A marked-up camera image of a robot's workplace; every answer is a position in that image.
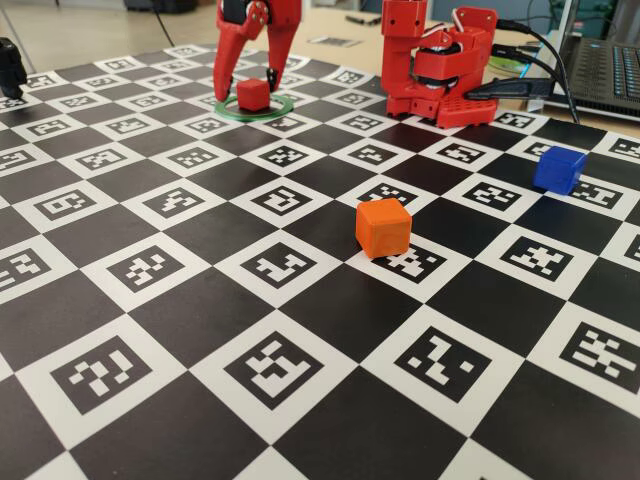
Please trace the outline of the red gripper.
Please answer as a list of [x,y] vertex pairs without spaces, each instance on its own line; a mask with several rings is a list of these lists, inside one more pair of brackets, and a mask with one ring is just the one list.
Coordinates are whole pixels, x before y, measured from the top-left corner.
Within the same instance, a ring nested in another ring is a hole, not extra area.
[[216,25],[219,31],[213,84],[216,99],[228,98],[232,74],[245,43],[255,40],[268,24],[267,81],[271,92],[280,84],[290,48],[302,16],[301,0],[219,0]]

